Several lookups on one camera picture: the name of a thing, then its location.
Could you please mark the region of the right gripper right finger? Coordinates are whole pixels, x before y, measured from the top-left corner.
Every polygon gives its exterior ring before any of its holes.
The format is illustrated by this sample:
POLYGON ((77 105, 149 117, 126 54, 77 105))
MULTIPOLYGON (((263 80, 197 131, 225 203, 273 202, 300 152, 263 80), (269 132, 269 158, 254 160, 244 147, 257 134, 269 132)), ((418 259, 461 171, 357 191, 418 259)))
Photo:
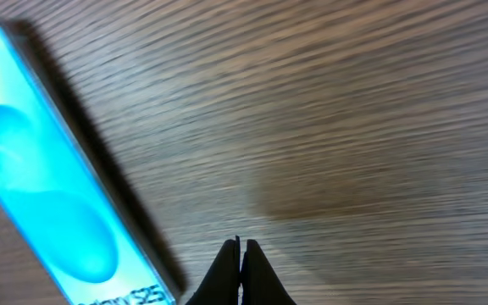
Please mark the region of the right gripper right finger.
POLYGON ((242 305, 296 305, 255 240, 247 240, 241 267, 242 305))

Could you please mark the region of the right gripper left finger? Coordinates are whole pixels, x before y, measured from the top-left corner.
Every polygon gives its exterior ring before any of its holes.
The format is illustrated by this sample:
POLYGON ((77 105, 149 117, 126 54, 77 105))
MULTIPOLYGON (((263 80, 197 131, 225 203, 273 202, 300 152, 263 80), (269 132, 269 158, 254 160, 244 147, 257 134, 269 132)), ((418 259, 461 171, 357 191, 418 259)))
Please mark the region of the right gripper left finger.
POLYGON ((237 305, 240 287, 240 237, 226 240, 186 305, 237 305))

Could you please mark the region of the cyan screen smartphone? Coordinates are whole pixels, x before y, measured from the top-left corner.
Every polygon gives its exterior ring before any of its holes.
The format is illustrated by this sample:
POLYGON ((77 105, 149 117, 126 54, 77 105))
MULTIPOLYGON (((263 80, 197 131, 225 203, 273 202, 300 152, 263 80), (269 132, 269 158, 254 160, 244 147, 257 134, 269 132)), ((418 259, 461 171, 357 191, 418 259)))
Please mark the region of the cyan screen smartphone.
POLYGON ((0 22, 0 206, 72 304, 174 304, 146 233, 25 40, 0 22))

